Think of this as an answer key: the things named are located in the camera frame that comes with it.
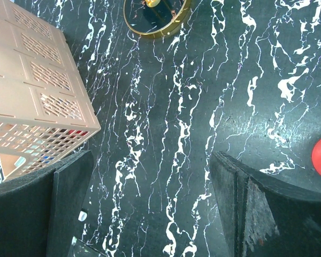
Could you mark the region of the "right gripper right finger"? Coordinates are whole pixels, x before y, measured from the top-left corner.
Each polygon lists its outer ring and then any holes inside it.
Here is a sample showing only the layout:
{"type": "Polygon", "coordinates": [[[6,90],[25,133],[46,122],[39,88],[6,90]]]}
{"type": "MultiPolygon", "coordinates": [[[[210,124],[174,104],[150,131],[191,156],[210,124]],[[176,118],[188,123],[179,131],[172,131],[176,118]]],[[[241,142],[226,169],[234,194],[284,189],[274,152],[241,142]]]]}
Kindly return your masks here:
{"type": "Polygon", "coordinates": [[[321,256],[321,193],[224,152],[211,155],[210,175],[230,256],[321,256]]]}

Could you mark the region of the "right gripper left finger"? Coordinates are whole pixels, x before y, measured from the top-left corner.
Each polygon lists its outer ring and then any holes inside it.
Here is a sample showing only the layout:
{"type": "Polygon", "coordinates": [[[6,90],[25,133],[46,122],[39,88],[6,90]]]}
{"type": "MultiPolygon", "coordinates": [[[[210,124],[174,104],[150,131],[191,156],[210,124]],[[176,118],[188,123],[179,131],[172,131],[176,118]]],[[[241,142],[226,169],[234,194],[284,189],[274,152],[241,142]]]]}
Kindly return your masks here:
{"type": "Polygon", "coordinates": [[[91,151],[0,184],[0,256],[67,256],[93,173],[91,151]]]}

